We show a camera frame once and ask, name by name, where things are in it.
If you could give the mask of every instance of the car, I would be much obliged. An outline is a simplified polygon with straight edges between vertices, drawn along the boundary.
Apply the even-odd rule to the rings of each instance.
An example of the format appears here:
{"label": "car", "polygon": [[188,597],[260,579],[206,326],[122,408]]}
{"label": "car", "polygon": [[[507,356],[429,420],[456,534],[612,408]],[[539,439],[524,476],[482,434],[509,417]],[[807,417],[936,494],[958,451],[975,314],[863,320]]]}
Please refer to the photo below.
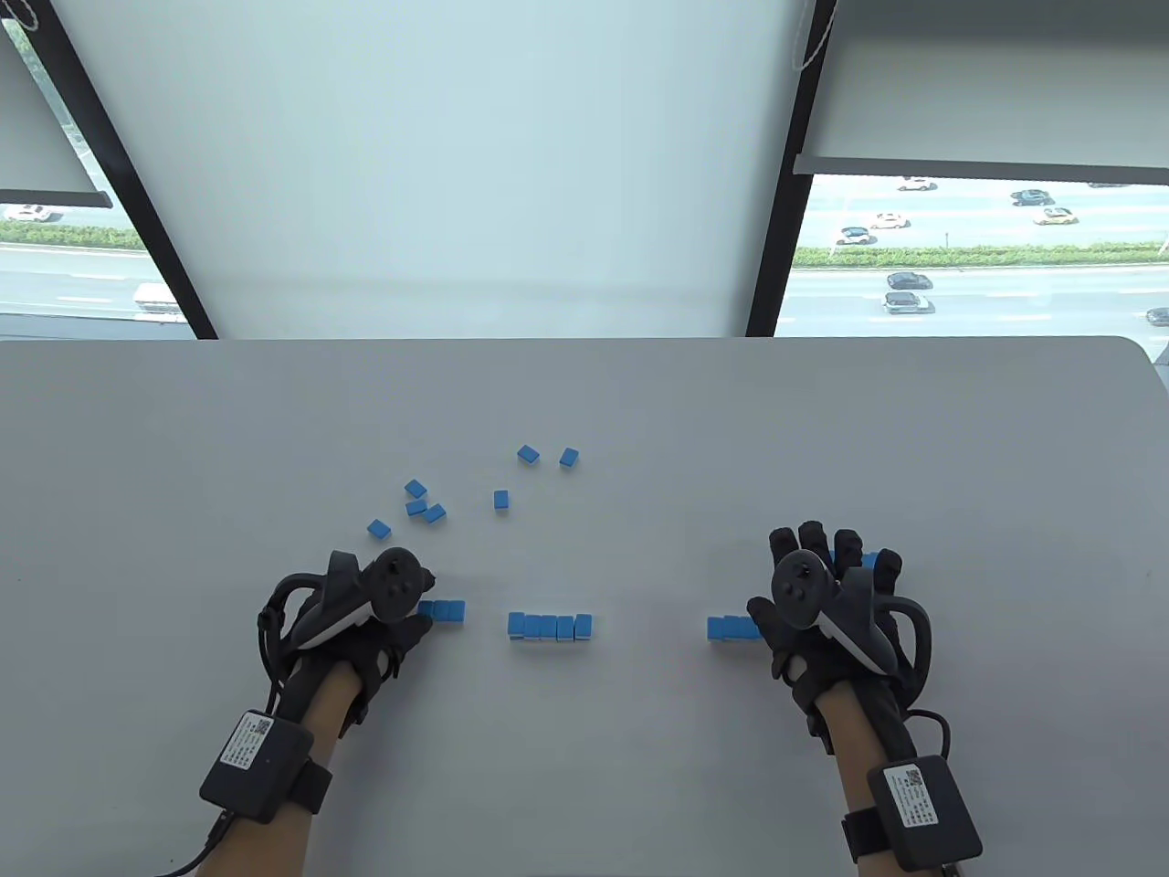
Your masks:
{"label": "car", "polygon": [[1025,188],[1022,192],[1011,192],[1011,203],[1016,207],[1043,207],[1056,203],[1056,199],[1046,189]]}
{"label": "car", "polygon": [[165,283],[139,283],[134,290],[134,304],[141,309],[136,320],[151,323],[186,323],[182,309],[174,301],[174,294]]}
{"label": "car", "polygon": [[924,274],[895,271],[885,278],[890,289],[933,289],[934,283]]}
{"label": "car", "polygon": [[870,228],[908,228],[909,220],[902,216],[900,213],[878,213],[873,216],[873,221],[869,223]]}
{"label": "car", "polygon": [[51,222],[57,214],[39,203],[14,203],[4,212],[4,217],[13,222]]}
{"label": "car", "polygon": [[894,290],[885,294],[886,313],[929,313],[934,305],[925,296],[908,290]]}
{"label": "car", "polygon": [[1043,213],[1033,220],[1037,226],[1071,226],[1079,221],[1079,217],[1066,207],[1044,207]]}
{"label": "car", "polygon": [[841,236],[836,239],[836,244],[843,247],[849,243],[872,243],[873,236],[867,228],[862,226],[846,226],[841,229]]}
{"label": "car", "polygon": [[931,192],[938,188],[938,184],[928,177],[902,177],[898,192]]}

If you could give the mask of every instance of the blind cord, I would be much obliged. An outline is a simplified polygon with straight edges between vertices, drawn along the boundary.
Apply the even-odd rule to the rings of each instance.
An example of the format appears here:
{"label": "blind cord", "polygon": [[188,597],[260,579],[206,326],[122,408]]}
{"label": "blind cord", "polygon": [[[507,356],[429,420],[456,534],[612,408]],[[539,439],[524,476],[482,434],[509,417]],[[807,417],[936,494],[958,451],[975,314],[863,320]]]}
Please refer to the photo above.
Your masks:
{"label": "blind cord", "polygon": [[[836,21],[836,9],[839,6],[839,0],[832,4],[832,13],[828,16],[828,23],[824,26],[824,33],[819,36],[819,42],[816,43],[816,48],[811,50],[811,55],[804,58],[803,64],[797,60],[800,57],[800,34],[803,33],[804,19],[808,18],[808,9],[816,5],[816,0],[804,0],[803,12],[800,13],[800,27],[796,28],[796,42],[791,47],[791,69],[796,72],[803,72],[807,70],[811,62],[815,61],[819,53],[824,50],[824,43],[828,42],[828,35],[832,30],[832,22]],[[808,50],[808,43],[804,42],[804,51]]]}
{"label": "blind cord", "polygon": [[12,4],[9,4],[8,0],[0,0],[0,4],[4,4],[4,8],[6,8],[8,11],[8,14],[13,19],[15,19],[16,23],[20,25],[22,28],[25,28],[26,30],[37,30],[37,29],[40,29],[40,27],[41,27],[41,20],[39,18],[36,18],[36,9],[34,9],[29,5],[28,0],[20,0],[20,2],[25,6],[26,9],[28,9],[29,18],[33,19],[33,23],[32,25],[26,23],[25,20],[22,18],[20,18],[20,15],[16,14],[16,11],[12,8]]}

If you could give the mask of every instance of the white van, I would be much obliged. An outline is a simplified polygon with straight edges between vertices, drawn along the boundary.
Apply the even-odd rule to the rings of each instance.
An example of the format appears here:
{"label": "white van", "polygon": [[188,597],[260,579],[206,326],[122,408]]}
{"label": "white van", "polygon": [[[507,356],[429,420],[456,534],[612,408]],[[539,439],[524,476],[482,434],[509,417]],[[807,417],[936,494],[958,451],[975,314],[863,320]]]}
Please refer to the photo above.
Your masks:
{"label": "white van", "polygon": [[152,323],[186,323],[182,309],[174,301],[174,294],[165,283],[141,283],[134,290],[134,304],[143,313],[136,313],[134,319]]}

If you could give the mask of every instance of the label sticker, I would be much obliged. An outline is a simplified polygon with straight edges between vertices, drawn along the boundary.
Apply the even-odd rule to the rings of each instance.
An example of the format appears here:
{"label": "label sticker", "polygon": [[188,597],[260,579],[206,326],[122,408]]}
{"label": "label sticker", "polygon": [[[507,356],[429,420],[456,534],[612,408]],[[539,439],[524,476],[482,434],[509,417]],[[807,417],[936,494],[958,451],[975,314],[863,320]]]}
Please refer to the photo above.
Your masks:
{"label": "label sticker", "polygon": [[916,765],[885,768],[885,782],[893,793],[897,812],[901,814],[901,824],[906,828],[938,824],[938,812],[929,800],[926,780]]}
{"label": "label sticker", "polygon": [[260,747],[263,745],[264,738],[268,737],[268,732],[271,728],[272,720],[267,716],[262,716],[258,712],[243,713],[240,724],[235,726],[231,739],[223,747],[220,761],[224,765],[231,765],[231,767],[238,767],[241,771],[247,771],[251,767],[251,762],[256,760],[256,753],[260,752]]}

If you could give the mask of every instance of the forearm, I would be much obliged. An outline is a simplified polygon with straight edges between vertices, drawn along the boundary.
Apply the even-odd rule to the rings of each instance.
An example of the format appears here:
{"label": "forearm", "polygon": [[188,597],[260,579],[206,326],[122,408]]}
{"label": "forearm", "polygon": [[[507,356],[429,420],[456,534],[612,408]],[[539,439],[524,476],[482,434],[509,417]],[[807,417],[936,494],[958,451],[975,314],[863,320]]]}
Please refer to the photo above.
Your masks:
{"label": "forearm", "polygon": [[[361,682],[348,664],[338,664],[317,691],[302,723],[312,732],[310,758],[327,765],[337,737]],[[219,848],[199,869],[199,877],[299,877],[309,845],[312,814],[286,803],[262,826],[237,821]]]}
{"label": "forearm", "polygon": [[[852,686],[842,682],[825,691],[816,700],[816,706],[832,739],[836,751],[836,767],[841,772],[841,785],[844,786],[844,800],[849,812],[864,810],[873,806],[872,792],[869,789],[869,772],[874,767],[888,764],[885,750],[881,748],[877,734],[873,733]],[[874,856],[862,856],[857,862],[860,877],[904,877],[906,873],[897,864],[893,852],[878,852]],[[918,871],[918,877],[936,877],[939,871]]]}

